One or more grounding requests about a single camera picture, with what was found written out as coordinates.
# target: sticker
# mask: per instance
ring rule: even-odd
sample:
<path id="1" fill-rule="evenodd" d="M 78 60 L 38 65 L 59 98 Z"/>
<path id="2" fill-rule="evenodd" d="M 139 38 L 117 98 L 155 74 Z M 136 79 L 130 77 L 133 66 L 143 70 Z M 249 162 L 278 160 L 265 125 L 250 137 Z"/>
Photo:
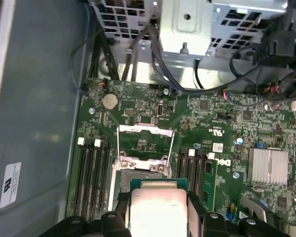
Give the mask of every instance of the sticker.
<path id="1" fill-rule="evenodd" d="M 21 162 L 8 164 L 6 166 L 2 186 L 0 209 L 15 202 L 16 193 L 18 191 L 20 170 Z"/>
<path id="2" fill-rule="evenodd" d="M 213 152 L 222 153 L 223 143 L 213 143 Z"/>

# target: green circuit board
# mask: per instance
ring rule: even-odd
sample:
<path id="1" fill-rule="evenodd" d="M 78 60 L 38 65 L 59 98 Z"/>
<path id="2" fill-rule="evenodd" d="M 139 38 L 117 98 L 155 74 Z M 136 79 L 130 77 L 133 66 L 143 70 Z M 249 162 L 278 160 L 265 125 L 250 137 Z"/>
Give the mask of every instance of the green circuit board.
<path id="1" fill-rule="evenodd" d="M 93 86 L 101 82 L 89 81 Z M 120 132 L 120 151 L 140 160 L 162 159 L 170 153 L 172 178 L 188 178 L 189 189 L 197 190 L 203 202 L 211 203 L 209 209 L 212 206 L 223 215 L 227 207 L 237 208 L 242 197 L 249 197 L 263 201 L 286 223 L 294 223 L 296 112 L 290 111 L 290 105 L 282 104 L 275 111 L 271 111 L 268 104 L 243 108 L 226 102 L 218 94 L 190 97 L 169 90 L 165 95 L 165 88 L 109 81 L 107 86 L 99 87 L 90 96 L 82 96 L 75 143 L 84 138 L 86 145 L 84 148 L 76 145 L 74 149 L 67 216 L 85 215 L 91 220 L 107 210 L 112 164 L 117 157 L 117 127 L 142 123 L 173 131 L 173 144 L 171 137 L 149 131 Z M 104 107 L 103 98 L 107 94 L 114 96 L 105 102 L 106 105 L 117 103 L 116 106 Z M 256 102 L 256 97 L 250 95 L 234 94 L 231 99 L 236 103 Z M 242 145 L 236 145 L 237 138 L 243 139 Z M 95 139 L 101 140 L 101 148 L 90 150 Z M 247 180 L 250 149 L 257 146 L 288 152 L 287 186 L 253 184 Z M 202 164 L 202 154 L 210 156 L 207 162 L 211 167 Z M 200 178 L 198 172 L 202 165 L 208 172 Z M 114 202 L 117 193 L 127 191 L 127 182 L 132 178 L 165 176 L 142 170 L 118 171 Z M 86 205 L 96 211 L 90 213 Z M 233 221 L 238 221 L 236 213 Z"/>

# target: motherboard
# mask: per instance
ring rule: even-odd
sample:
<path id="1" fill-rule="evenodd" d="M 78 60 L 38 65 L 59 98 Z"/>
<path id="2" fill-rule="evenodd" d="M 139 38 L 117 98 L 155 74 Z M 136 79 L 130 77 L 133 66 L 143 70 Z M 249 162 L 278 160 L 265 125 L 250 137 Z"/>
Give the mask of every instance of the motherboard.
<path id="1" fill-rule="evenodd" d="M 87 79 L 82 96 L 67 216 L 92 221 L 116 207 L 131 179 L 186 178 L 209 211 L 237 223 L 248 201 L 296 225 L 296 112 L 255 107 L 253 95 L 190 97 L 166 86 Z"/>

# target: black cable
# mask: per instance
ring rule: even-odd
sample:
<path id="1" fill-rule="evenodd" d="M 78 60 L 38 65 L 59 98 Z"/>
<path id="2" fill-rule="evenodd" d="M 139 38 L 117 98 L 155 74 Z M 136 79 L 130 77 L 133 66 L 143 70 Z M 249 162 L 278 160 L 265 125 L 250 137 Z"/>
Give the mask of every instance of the black cable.
<path id="1" fill-rule="evenodd" d="M 96 21 L 96 27 L 101 29 L 102 26 L 100 25 L 99 21 Z M 104 31 L 101 31 L 99 34 L 99 44 L 101 45 L 101 48 L 103 50 L 103 54 L 108 66 L 109 75 L 112 80 L 119 80 L 118 71 L 116 67 L 116 62 L 114 60 L 114 56 L 112 54 L 110 45 L 108 43 L 108 39 L 105 35 Z"/>
<path id="2" fill-rule="evenodd" d="M 195 74 L 195 80 L 196 80 L 198 87 L 200 89 L 204 89 L 204 87 L 202 86 L 201 81 L 199 80 L 199 77 L 198 77 L 198 66 L 199 66 L 200 62 L 201 62 L 201 60 L 194 61 L 194 74 Z"/>
<path id="3" fill-rule="evenodd" d="M 177 80 L 172 76 L 172 74 L 170 73 L 170 71 L 168 70 L 168 68 L 166 67 L 160 51 L 159 51 L 159 41 L 157 38 L 157 33 L 156 33 L 156 29 L 154 26 L 150 26 L 149 27 L 149 35 L 150 35 L 150 40 L 151 40 L 151 49 L 152 52 L 154 54 L 154 56 L 156 57 L 156 60 L 159 64 L 159 67 L 161 69 L 161 71 L 163 72 L 163 74 L 165 75 L 165 77 L 175 86 L 175 88 L 177 88 L 178 90 L 180 90 L 182 92 L 182 94 L 186 94 L 186 95 L 190 95 L 190 96 L 199 96 L 199 95 L 204 95 L 204 94 L 211 94 L 213 92 L 217 92 L 220 90 L 224 90 L 226 88 L 228 88 L 231 85 L 234 85 L 236 83 L 238 83 L 239 81 L 241 81 L 243 78 L 247 77 L 248 75 L 250 75 L 251 73 L 257 71 L 260 66 L 257 66 L 255 68 L 252 68 L 251 70 L 249 70 L 247 73 L 245 73 L 243 76 L 236 78 L 235 80 L 228 82 L 224 85 L 221 86 L 217 86 L 211 89 L 206 89 L 206 90 L 186 90 L 185 88 L 183 88 L 178 82 Z"/>
<path id="4" fill-rule="evenodd" d="M 152 61 L 152 68 L 153 68 L 153 71 L 154 73 L 158 76 L 158 78 L 165 82 L 168 86 L 172 87 L 172 88 L 175 88 L 174 85 L 169 82 L 166 78 L 163 77 L 162 73 L 158 70 L 158 68 L 156 67 L 156 57 L 154 56 L 154 54 L 152 53 L 151 54 L 151 61 Z"/>
<path id="5" fill-rule="evenodd" d="M 83 90 L 83 89 L 80 88 L 80 86 L 78 85 L 78 82 L 76 81 L 75 76 L 74 76 L 74 56 L 75 56 L 75 54 L 77 53 L 77 51 L 81 47 L 83 47 L 86 43 L 94 40 L 95 37 L 98 36 L 101 32 L 102 32 L 102 29 L 99 29 L 94 35 L 92 35 L 91 37 L 87 38 L 85 41 L 83 41 L 81 44 L 79 44 L 75 49 L 73 49 L 73 51 L 70 54 L 70 59 L 69 59 L 70 76 L 72 78 L 72 81 L 73 81 L 75 87 L 82 94 L 90 94 L 90 93 L 94 92 L 97 88 L 93 88 L 93 89 L 91 89 L 89 91 L 85 91 L 85 90 Z"/>
<path id="6" fill-rule="evenodd" d="M 235 59 L 236 55 L 240 54 L 240 52 L 242 52 L 244 50 L 258 49 L 258 48 L 259 48 L 259 45 L 248 45 L 248 46 L 244 46 L 244 47 L 238 49 L 235 53 L 233 53 L 233 55 L 229 61 L 229 68 L 231 70 L 231 73 L 234 74 L 236 78 L 242 76 L 242 74 L 238 72 L 238 70 L 235 68 L 235 66 L 233 64 L 233 60 Z M 253 81 L 251 81 L 249 78 L 244 78 L 244 80 L 255 85 L 255 83 Z"/>
<path id="7" fill-rule="evenodd" d="M 143 29 L 143 31 L 132 41 L 130 46 L 128 47 L 129 50 L 133 50 L 135 45 L 142 40 L 148 34 L 148 25 Z M 126 61 L 125 61 L 125 69 L 123 71 L 122 80 L 127 80 L 127 76 L 129 73 L 130 65 L 132 64 L 133 59 L 133 52 L 127 52 Z"/>

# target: chipset heatsink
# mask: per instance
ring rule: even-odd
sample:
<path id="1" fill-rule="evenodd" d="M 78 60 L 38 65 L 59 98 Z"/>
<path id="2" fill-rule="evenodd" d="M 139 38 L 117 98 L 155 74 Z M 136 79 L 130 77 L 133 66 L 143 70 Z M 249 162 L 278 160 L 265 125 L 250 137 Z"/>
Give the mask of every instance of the chipset heatsink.
<path id="1" fill-rule="evenodd" d="M 287 185 L 288 152 L 251 148 L 248 181 L 254 183 Z"/>

